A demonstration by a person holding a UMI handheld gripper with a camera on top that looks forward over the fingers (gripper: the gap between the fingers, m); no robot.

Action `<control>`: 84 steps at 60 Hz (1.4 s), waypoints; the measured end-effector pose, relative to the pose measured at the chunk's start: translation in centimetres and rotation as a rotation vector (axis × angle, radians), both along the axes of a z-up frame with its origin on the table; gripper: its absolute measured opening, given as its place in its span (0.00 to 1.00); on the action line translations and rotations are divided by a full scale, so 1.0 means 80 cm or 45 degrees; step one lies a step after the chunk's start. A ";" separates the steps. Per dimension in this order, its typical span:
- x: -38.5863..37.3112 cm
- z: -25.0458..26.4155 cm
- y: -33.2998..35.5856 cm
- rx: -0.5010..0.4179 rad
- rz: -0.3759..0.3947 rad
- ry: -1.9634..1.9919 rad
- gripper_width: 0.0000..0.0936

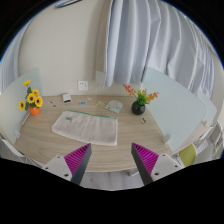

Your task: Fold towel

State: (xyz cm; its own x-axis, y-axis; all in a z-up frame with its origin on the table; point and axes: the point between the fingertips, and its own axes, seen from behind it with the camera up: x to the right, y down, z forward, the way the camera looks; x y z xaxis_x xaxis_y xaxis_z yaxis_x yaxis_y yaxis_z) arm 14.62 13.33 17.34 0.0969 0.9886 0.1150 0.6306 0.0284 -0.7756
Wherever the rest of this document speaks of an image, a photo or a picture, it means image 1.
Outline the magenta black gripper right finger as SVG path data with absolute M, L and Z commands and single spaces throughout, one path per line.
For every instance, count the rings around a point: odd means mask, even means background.
M 131 153 L 143 184 L 148 185 L 152 183 L 151 173 L 159 155 L 136 143 L 132 144 Z

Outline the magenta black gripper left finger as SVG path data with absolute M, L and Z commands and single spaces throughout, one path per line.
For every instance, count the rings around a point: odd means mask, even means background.
M 91 144 L 86 144 L 64 157 L 72 174 L 71 181 L 76 185 L 82 181 L 91 154 Z

